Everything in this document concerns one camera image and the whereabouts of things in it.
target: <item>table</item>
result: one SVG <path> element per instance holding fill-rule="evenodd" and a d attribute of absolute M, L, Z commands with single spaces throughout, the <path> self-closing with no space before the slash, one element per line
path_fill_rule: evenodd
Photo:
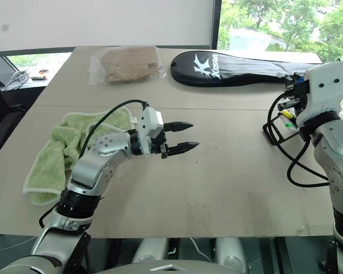
<path fill-rule="evenodd" d="M 176 82 L 169 73 L 171 61 L 184 49 L 160 49 L 162 63 L 167 71 L 165 79 L 143 83 L 110 86 L 89 86 L 90 56 L 102 47 L 77 47 L 35 106 L 94 106 L 110 107 L 129 99 L 148 101 L 155 108 L 268 110 L 273 100 L 284 90 L 283 84 L 264 83 L 233 88 L 195 88 Z M 252 53 L 232 51 L 239 57 L 281 61 L 287 53 Z M 296 62 L 320 63 L 316 54 L 289 53 Z"/>
<path fill-rule="evenodd" d="M 262 133 L 267 109 L 282 91 L 281 84 L 218 88 L 213 94 L 179 85 L 170 77 L 117 88 L 89 87 L 84 80 L 86 60 L 94 50 L 75 51 L 0 151 L 0 233 L 40 232 L 38 218 L 47 207 L 31 205 L 21 189 L 49 131 L 66 113 L 103 111 L 140 98 L 161 111 L 165 122 L 194 124 L 184 132 L 168 133 L 169 144 L 189 140 L 200 145 L 164 160 L 139 156 L 122 164 L 95 212 L 89 229 L 92 237 L 332 234 L 328 189 L 291 185 L 286 178 L 289 161 Z M 73 89 L 61 88 L 61 81 L 73 79 L 73 70 L 78 71 L 79 83 L 73 81 Z M 115 99 L 108 104 L 107 98 Z M 135 116 L 141 113 L 134 106 L 131 111 Z M 301 146 L 298 137 L 285 144 L 292 154 Z M 312 147 L 302 162 L 321 171 Z M 300 169 L 293 176 L 304 183 L 320 181 Z"/>

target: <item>wire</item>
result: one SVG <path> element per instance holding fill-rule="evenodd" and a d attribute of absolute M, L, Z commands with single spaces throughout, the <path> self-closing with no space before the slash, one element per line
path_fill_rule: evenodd
<path fill-rule="evenodd" d="M 90 258 L 89 258 L 89 250 L 86 249 L 85 251 L 85 263 L 86 263 L 86 272 L 90 273 Z"/>
<path fill-rule="evenodd" d="M 269 131 L 269 134 L 271 135 L 271 137 L 272 137 L 272 139 L 273 139 L 273 141 L 274 141 L 274 144 L 277 146 L 277 148 L 278 148 L 278 149 L 279 149 L 288 159 L 290 159 L 291 161 L 294 161 L 294 158 L 293 158 L 291 155 L 289 155 L 289 154 L 283 149 L 283 147 L 278 143 L 278 140 L 277 140 L 276 137 L 274 136 L 273 130 L 272 130 L 272 113 L 273 113 L 273 110 L 274 110 L 276 104 L 277 104 L 283 97 L 285 97 L 285 96 L 286 96 L 286 94 L 285 94 L 285 93 L 282 93 L 280 96 L 278 96 L 278 97 L 274 100 L 273 104 L 270 106 L 270 109 L 269 109 L 269 111 L 268 111 L 268 121 L 267 121 L 267 124 L 268 124 L 268 131 Z M 298 160 L 297 160 L 297 162 L 295 163 L 296 165 L 300 166 L 301 168 L 303 168 L 303 169 L 306 170 L 307 172 L 310 172 L 311 174 L 320 177 L 321 179 L 328 180 L 328 178 L 327 178 L 326 176 L 321 175 L 320 173 L 318 173 L 318 172 L 316 172 L 316 171 L 313 171 L 312 169 L 308 168 L 307 166 L 301 164 Z M 321 187 L 321 186 L 323 186 L 323 184 L 321 184 L 321 183 L 320 183 L 320 184 L 312 184 L 312 185 L 310 185 L 310 184 L 306 185 L 306 184 L 305 184 L 305 186 L 309 186 L 309 187 L 313 187 L 313 186 Z"/>
<path fill-rule="evenodd" d="M 28 81 L 28 79 L 29 79 L 29 72 L 27 70 L 17 71 L 10 77 L 9 81 L 7 81 L 4 89 L 6 91 L 17 90 L 21 86 L 23 86 L 23 84 L 26 83 Z M 12 85 L 16 82 L 18 82 L 16 86 L 9 88 L 10 85 Z"/>
<path fill-rule="evenodd" d="M 294 184 L 297 187 L 324 187 L 324 186 L 328 186 L 329 183 L 319 183 L 319 184 L 300 184 L 295 182 L 292 177 L 291 177 L 291 172 L 293 167 L 297 164 L 297 162 L 299 161 L 299 159 L 303 156 L 303 154 L 306 152 L 306 150 L 308 149 L 310 145 L 310 141 L 305 142 L 304 146 L 302 147 L 301 151 L 297 154 L 296 158 L 293 159 L 292 163 L 290 164 L 290 166 L 287 169 L 287 178 L 288 180 Z"/>
<path fill-rule="evenodd" d="M 19 244 L 12 245 L 11 247 L 0 249 L 0 252 L 7 251 L 7 250 L 10 250 L 10 249 L 15 248 L 15 247 L 19 247 L 22 244 L 25 244 L 25 243 L 28 243 L 29 241 L 34 240 L 35 238 L 37 238 L 37 237 L 32 237 L 32 238 L 29 238 L 28 240 L 25 240 L 25 241 L 23 241 L 23 242 L 21 242 Z"/>
<path fill-rule="evenodd" d="M 87 147 L 87 144 L 90 140 L 90 137 L 92 136 L 92 134 L 94 133 L 94 131 L 97 129 L 97 127 L 99 127 L 99 125 L 101 123 L 103 123 L 105 121 L 105 119 L 107 119 L 109 117 L 109 115 L 111 115 L 113 112 L 115 112 L 117 109 L 119 109 L 120 107 L 123 107 L 124 105 L 126 104 L 129 104 L 129 103 L 140 103 L 144 106 L 144 104 L 146 104 L 145 101 L 141 101 L 141 100 L 136 100 L 136 99 L 133 99 L 133 100 L 128 100 L 128 101 L 125 101 L 123 103 L 120 103 L 119 105 L 115 106 L 114 108 L 112 108 L 110 111 L 108 111 L 108 113 L 106 115 L 103 116 L 102 119 L 100 119 L 98 121 L 98 123 L 95 124 L 95 126 L 89 131 L 89 134 L 87 135 L 86 139 L 85 139 L 85 142 L 84 142 L 84 145 L 82 146 L 82 149 L 81 149 L 81 152 L 80 152 L 80 157 L 82 157 L 85 153 L 85 150 L 86 150 L 86 147 Z"/>
<path fill-rule="evenodd" d="M 41 226 L 41 228 L 45 227 L 45 224 L 43 223 L 43 219 L 49 214 L 51 213 L 51 211 L 58 205 L 58 202 L 55 203 L 49 210 L 47 210 L 38 220 L 39 225 Z"/>
<path fill-rule="evenodd" d="M 210 259 L 206 254 L 204 254 L 204 253 L 202 253 L 202 252 L 200 251 L 200 249 L 198 248 L 198 245 L 196 244 L 196 242 L 194 241 L 194 239 L 193 239 L 192 237 L 190 237 L 189 239 L 192 241 L 192 243 L 193 243 L 194 247 L 196 248 L 197 252 L 198 252 L 199 254 L 201 254 L 203 257 L 205 257 L 210 263 L 212 263 L 211 259 Z"/>

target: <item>crumpled towel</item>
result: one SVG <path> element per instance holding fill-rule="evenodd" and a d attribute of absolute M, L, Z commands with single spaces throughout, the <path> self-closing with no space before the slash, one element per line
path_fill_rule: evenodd
<path fill-rule="evenodd" d="M 72 170 L 79 158 L 81 147 L 91 128 L 107 113 L 66 114 L 61 124 L 53 127 L 50 140 L 38 153 L 23 186 L 23 193 L 30 194 L 30 201 L 37 206 L 56 202 L 66 186 L 66 172 Z M 120 108 L 112 113 L 94 132 L 94 139 L 105 132 L 124 132 L 134 128 L 131 111 Z"/>

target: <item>plastic bag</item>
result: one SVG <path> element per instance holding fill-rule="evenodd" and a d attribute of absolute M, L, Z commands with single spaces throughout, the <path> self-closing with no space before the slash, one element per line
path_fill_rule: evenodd
<path fill-rule="evenodd" d="M 90 84 L 141 82 L 165 77 L 155 46 L 107 47 L 90 57 Z"/>

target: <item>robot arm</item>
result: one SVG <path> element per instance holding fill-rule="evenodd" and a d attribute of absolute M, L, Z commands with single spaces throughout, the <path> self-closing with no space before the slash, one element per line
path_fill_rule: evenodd
<path fill-rule="evenodd" d="M 99 136 L 76 162 L 60 201 L 52 210 L 31 256 L 21 258 L 0 271 L 9 273 L 80 273 L 94 211 L 117 167 L 137 155 L 161 154 L 161 158 L 184 153 L 198 143 L 175 147 L 166 144 L 165 132 L 193 126 L 185 122 L 163 123 L 161 113 L 145 107 L 139 130 L 108 132 Z"/>
<path fill-rule="evenodd" d="M 286 85 L 288 107 L 294 107 L 302 138 L 311 140 L 314 157 L 329 182 L 334 211 L 335 243 L 328 244 L 327 273 L 343 273 L 343 61 L 309 69 L 304 78 Z"/>

